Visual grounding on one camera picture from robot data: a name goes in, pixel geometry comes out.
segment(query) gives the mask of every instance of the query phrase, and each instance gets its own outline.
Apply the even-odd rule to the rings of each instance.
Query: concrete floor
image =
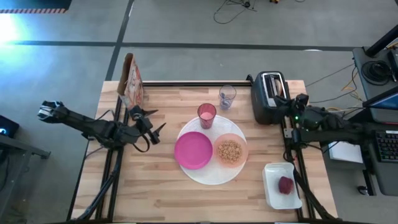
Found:
[[[219,25],[213,21],[213,13],[222,2],[135,0],[123,42],[262,44],[284,45],[285,49],[295,45],[355,47],[371,45],[398,21],[393,0],[281,0],[279,4],[257,0],[257,12],[246,11],[232,23]],[[33,44],[0,46],[4,96],[0,114],[21,125],[18,139],[52,152],[47,161],[32,160],[19,187],[15,209],[28,223],[66,219],[87,145],[79,132],[39,121],[39,105],[43,100],[61,100],[72,110],[95,115],[114,52],[114,47],[102,47],[101,43],[116,42],[127,3],[74,0],[69,12],[62,15],[0,14],[0,29],[6,30],[0,40]],[[228,18],[235,10],[233,6],[225,8],[220,16]],[[66,46],[78,41],[80,46]],[[286,79],[311,83],[353,63],[349,51],[122,47],[115,52],[116,68],[110,71],[110,79],[120,77],[127,52],[136,54],[145,80],[240,80],[249,73],[278,70]],[[352,69],[308,87],[310,100],[340,95]],[[356,83],[363,97],[360,81]],[[356,103],[347,96],[318,105],[346,108]],[[398,198],[383,196],[378,190],[376,197],[359,195],[355,187],[364,181],[361,171],[325,159],[340,218],[371,223],[398,220]]]

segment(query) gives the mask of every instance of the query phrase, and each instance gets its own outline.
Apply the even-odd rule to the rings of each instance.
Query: toaster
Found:
[[[252,82],[251,103],[259,124],[277,124],[275,96],[290,99],[289,89],[281,72],[260,72]]]

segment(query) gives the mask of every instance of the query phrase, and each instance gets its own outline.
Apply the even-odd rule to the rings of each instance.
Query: pink cup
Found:
[[[198,108],[198,116],[200,120],[200,126],[203,129],[209,129],[213,125],[214,118],[217,114],[216,108],[209,103],[204,103]]]

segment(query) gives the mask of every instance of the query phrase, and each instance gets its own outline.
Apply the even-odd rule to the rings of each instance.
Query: wooden table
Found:
[[[290,95],[306,93],[302,80],[287,81]],[[97,117],[116,106],[117,82],[104,82]],[[297,221],[295,210],[274,210],[266,203],[261,171],[271,162],[284,162],[284,141],[278,125],[257,124],[252,112],[250,88],[237,87],[229,111],[219,110],[219,87],[145,87],[143,108],[158,109],[150,116],[154,127],[167,122],[161,143],[140,153],[126,145],[120,173],[114,222],[276,222]],[[235,122],[248,142],[249,157],[239,175],[221,185],[202,185],[183,173],[174,159],[174,144],[181,128],[197,116],[202,103],[212,103],[218,115]],[[145,147],[143,141],[138,146]],[[88,153],[98,148],[91,142]],[[106,150],[84,163],[72,218],[78,217],[98,193]],[[322,153],[303,150],[312,192],[330,214],[337,217]],[[303,211],[306,214],[303,193]],[[107,200],[104,211],[107,211]]]

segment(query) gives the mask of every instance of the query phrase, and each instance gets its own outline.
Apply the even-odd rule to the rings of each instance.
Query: plum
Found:
[[[279,192],[290,194],[293,191],[293,180],[288,177],[281,177],[278,183]]]

